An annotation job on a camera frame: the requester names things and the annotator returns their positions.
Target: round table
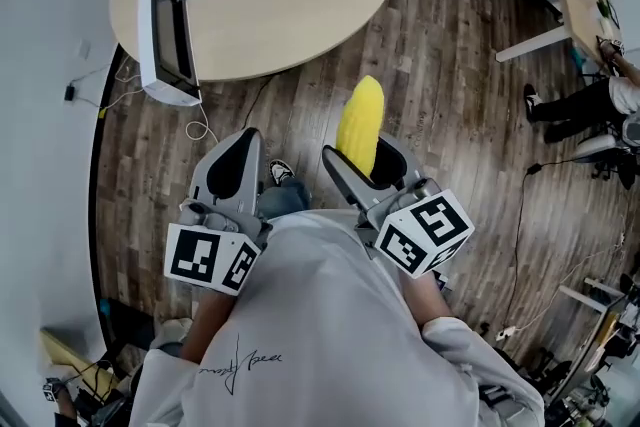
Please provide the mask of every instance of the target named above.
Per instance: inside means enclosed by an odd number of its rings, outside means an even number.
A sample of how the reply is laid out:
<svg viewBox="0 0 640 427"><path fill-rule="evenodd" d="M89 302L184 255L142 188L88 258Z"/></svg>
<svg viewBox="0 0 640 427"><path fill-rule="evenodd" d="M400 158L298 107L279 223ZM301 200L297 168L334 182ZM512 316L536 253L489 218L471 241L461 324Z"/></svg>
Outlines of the round table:
<svg viewBox="0 0 640 427"><path fill-rule="evenodd" d="M384 0L187 0L200 80L267 75L309 61L358 31ZM117 40L138 59L138 0L109 0Z"/></svg>

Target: jeans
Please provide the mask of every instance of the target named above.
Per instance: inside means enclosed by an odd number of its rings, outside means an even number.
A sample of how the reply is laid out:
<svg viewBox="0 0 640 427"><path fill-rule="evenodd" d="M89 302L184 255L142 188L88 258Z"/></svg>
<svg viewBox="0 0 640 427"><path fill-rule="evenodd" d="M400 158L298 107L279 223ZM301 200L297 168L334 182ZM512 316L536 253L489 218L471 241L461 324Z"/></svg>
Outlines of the jeans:
<svg viewBox="0 0 640 427"><path fill-rule="evenodd" d="M618 112L609 95L609 79L604 79L573 93L567 98L536 105L536 121L563 121L547 130L545 139L561 141L587 128L610 121L622 125L625 115Z"/></svg>
<svg viewBox="0 0 640 427"><path fill-rule="evenodd" d="M274 219L281 215L309 210L311 194L295 177L282 181L280 187L271 187L258 198L258 214L265 219Z"/></svg>

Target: wooden floor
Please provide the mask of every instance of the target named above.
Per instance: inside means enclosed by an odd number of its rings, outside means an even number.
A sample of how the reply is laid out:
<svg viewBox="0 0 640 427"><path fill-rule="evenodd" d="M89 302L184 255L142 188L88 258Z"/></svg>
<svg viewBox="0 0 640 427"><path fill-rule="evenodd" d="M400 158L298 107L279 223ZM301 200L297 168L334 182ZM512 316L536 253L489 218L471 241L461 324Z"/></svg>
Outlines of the wooden floor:
<svg viewBox="0 0 640 427"><path fill-rule="evenodd" d="M581 87L568 43L503 64L495 52L556 25L539 0L387 0L344 44L278 75L249 124L262 132L268 158L295 167L313 192L314 207L344 205L320 150L335 142L358 79L376 77L386 97L384 130L404 141L441 187L453 190L476 226L454 259L453 310L473 328L489 322L495 333L515 276L523 174L535 162L567 158L577 143L544 144L544 127L532 128L525 119L522 87L531 82L546 99ZM120 75L137 73L129 59ZM241 128L264 80L203 85L204 109L218 137ZM112 100L137 87L138 80L117 82ZM96 227L102 294L159 320L189 316L198 296L163 278L162 257L167 224L178 217L194 166L214 145L211 137L192 142L185 136L186 124L199 119L197 108L165 106L137 94L112 108L105 122ZM617 178L592 180L590 173L590 166L565 164L527 180L509 325L526 324L577 263L617 243L623 231L621 251L589 259L565 284L581 290L586 276L614 284L637 248L637 192L624 191ZM544 344L570 357L592 318L558 297L541 322L505 349L523 358Z"/></svg>

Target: table leg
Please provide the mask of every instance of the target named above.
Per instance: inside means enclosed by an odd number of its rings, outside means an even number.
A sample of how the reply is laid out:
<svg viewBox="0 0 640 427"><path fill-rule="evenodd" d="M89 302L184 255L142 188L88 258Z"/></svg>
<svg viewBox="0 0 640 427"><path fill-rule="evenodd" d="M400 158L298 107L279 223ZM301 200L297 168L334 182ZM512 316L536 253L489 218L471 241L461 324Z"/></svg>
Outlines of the table leg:
<svg viewBox="0 0 640 427"><path fill-rule="evenodd" d="M591 299L591 297L587 297L586 295L581 294L580 292L576 292L571 288L565 287L564 285L560 285L558 287L558 290L563 294L568 295L569 297L573 297L576 301L580 301L582 304L586 304L590 308L593 308L594 310L599 311L600 313L605 313L609 309L608 306L605 306L604 304L599 303L598 301L595 301Z"/></svg>
<svg viewBox="0 0 640 427"><path fill-rule="evenodd" d="M504 61L508 61L509 59L513 59L514 57L528 54L529 52L542 47L546 47L548 45L551 45L552 43L557 43L558 41L562 41L563 39L567 39L569 37L571 37L569 31L567 31L564 25L561 25L556 29L552 29L549 32L545 32L544 34L540 34L540 36L528 39L527 41L523 41L522 43L518 43L517 45L498 52L496 54L496 61L502 63Z"/></svg>
<svg viewBox="0 0 640 427"><path fill-rule="evenodd" d="M618 297L622 297L624 294L622 292L620 292L620 290L617 290L615 288L611 288L603 283L600 283L599 281L596 281L594 279L591 278L585 278L584 282L587 285L591 285L593 288L598 288L600 290L602 290L603 292L606 292L607 294L618 298Z"/></svg>

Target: hand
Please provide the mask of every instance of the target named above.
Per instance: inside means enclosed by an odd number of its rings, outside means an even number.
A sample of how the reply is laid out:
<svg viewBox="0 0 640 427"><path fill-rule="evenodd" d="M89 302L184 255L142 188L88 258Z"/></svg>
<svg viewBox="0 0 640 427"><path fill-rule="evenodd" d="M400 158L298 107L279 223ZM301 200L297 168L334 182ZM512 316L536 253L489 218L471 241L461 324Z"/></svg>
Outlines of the hand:
<svg viewBox="0 0 640 427"><path fill-rule="evenodd" d="M76 407L73 405L69 390L64 384L59 384L55 392L56 402L58 403L58 413L62 416L66 416L71 420L78 419L78 413Z"/></svg>
<svg viewBox="0 0 640 427"><path fill-rule="evenodd" d="M427 322L440 317L453 317L453 313L440 293L433 272L413 279L400 272L400 283L404 300L418 327L422 329Z"/></svg>
<svg viewBox="0 0 640 427"><path fill-rule="evenodd" d="M605 40L600 43L600 50L602 51L602 55L607 61L611 61L618 53L616 47L614 47L609 40Z"/></svg>

